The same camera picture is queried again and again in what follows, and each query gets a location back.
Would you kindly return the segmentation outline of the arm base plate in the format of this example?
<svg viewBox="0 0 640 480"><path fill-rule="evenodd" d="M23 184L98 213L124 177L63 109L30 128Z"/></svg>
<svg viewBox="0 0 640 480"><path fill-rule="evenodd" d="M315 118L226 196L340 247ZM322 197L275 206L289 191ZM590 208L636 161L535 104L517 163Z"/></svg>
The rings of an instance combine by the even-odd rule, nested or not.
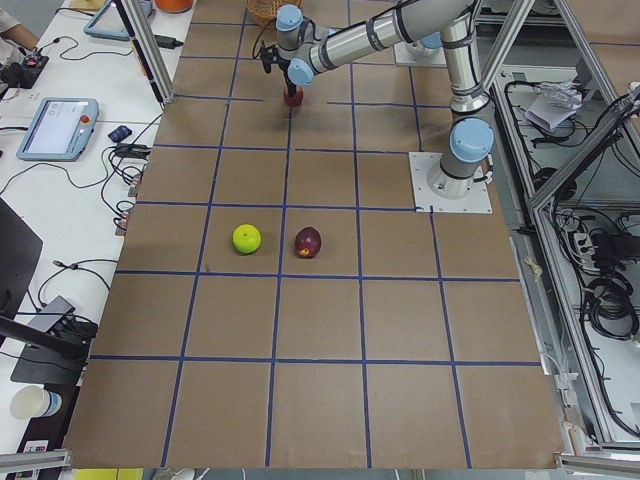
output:
<svg viewBox="0 0 640 480"><path fill-rule="evenodd" d="M394 47L395 63L399 66L417 66L445 68L446 61L444 50L439 48L428 48L420 42L407 44L398 43Z"/></svg>
<svg viewBox="0 0 640 480"><path fill-rule="evenodd" d="M491 170L478 166L474 176L454 179L441 169L438 152L410 152L414 208L424 213L492 214L488 192Z"/></svg>

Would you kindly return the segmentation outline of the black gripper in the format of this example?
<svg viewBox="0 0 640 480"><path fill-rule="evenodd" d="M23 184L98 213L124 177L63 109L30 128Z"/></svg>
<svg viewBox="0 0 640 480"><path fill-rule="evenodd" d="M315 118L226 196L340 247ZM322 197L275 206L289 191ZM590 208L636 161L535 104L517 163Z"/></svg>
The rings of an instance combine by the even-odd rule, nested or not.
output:
<svg viewBox="0 0 640 480"><path fill-rule="evenodd" d="M293 83L294 80L292 79L290 74L290 65L291 61L289 59L281 58L279 60L279 68L282 71L286 81L287 96L294 97L296 95L296 85Z"/></svg>

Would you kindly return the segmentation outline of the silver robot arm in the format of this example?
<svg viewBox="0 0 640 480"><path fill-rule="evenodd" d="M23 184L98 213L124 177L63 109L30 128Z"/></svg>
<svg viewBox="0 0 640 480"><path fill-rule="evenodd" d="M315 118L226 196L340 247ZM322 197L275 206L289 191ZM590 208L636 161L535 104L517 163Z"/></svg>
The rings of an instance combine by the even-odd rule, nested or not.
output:
<svg viewBox="0 0 640 480"><path fill-rule="evenodd" d="M426 50L438 50L442 48L441 35L438 31L421 38L413 43L413 46L418 49Z"/></svg>
<svg viewBox="0 0 640 480"><path fill-rule="evenodd" d="M294 97L322 73L399 43L439 35L450 81L452 126L448 147L430 170L428 184L443 198L461 199L494 143L490 98L478 59L475 10L473 1L400 1L335 30L316 24L297 6L284 5L276 15L275 44L261 46L258 56L264 71L273 67L282 71L286 94Z"/></svg>

